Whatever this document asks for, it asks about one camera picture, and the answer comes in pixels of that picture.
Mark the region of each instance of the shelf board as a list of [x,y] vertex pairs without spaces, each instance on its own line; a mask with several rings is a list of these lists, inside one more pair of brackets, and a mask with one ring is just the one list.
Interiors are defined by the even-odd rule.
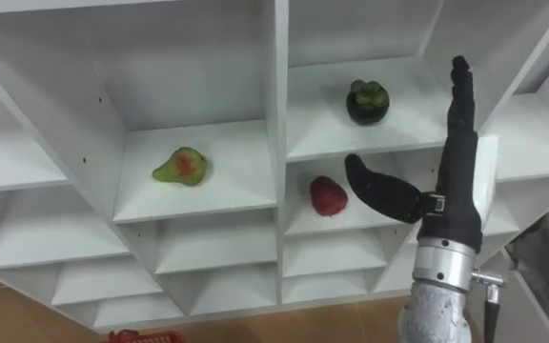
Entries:
[[276,305],[272,264],[185,272],[166,279],[175,298],[183,302],[192,315]]
[[[390,154],[368,155],[364,158],[364,162],[374,171],[397,174]],[[347,181],[342,158],[293,163],[288,168],[286,191],[288,227],[285,231],[287,235],[348,231],[399,223],[372,210],[357,198]],[[347,193],[349,202],[341,213],[331,217],[322,216],[313,208],[309,188],[311,182],[320,175],[330,177]]]
[[181,311],[163,293],[128,296],[100,301],[94,327],[105,328],[181,316]]
[[[196,187],[153,180],[153,169],[186,146],[209,159],[205,180]],[[132,132],[113,220],[130,223],[274,207],[269,155],[263,120]]]
[[519,232],[520,228],[500,196],[495,196],[491,212],[482,231],[484,236]]
[[69,184],[0,102],[0,191]]
[[130,256],[65,263],[52,305],[161,293],[162,289]]
[[283,276],[356,271],[387,265],[376,232],[355,230],[297,237],[283,250]]
[[415,267],[416,255],[416,244],[403,244],[376,284],[375,292],[409,290],[412,286],[412,270]]
[[334,272],[284,279],[283,303],[366,294],[368,289],[365,273],[365,271]]
[[156,273],[276,261],[269,210],[173,219],[160,228]]
[[0,13],[24,10],[58,10],[75,9],[95,6],[145,4],[171,0],[30,0],[10,1],[0,0]]
[[[347,113],[356,79],[376,80],[389,92],[389,112],[375,126],[361,127]],[[450,97],[420,57],[291,68],[288,94],[288,161],[426,148],[446,139]]]
[[485,134],[499,137],[498,181],[549,176],[549,109],[536,94],[512,96]]
[[128,253],[72,187],[10,195],[0,223],[0,269]]

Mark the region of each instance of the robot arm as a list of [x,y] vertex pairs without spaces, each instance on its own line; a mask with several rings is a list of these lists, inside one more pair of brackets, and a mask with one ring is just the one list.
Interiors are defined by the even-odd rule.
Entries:
[[[448,138],[434,192],[370,171],[355,154],[345,159],[351,188],[366,205],[405,223],[422,219],[411,301],[399,320],[402,342],[470,342],[463,318],[465,294],[473,278],[489,285],[493,280],[485,282],[474,264],[495,192],[498,139],[478,139],[474,131],[473,76],[461,56],[453,60],[451,79]],[[485,328],[486,343],[491,343],[487,330],[494,326]]]

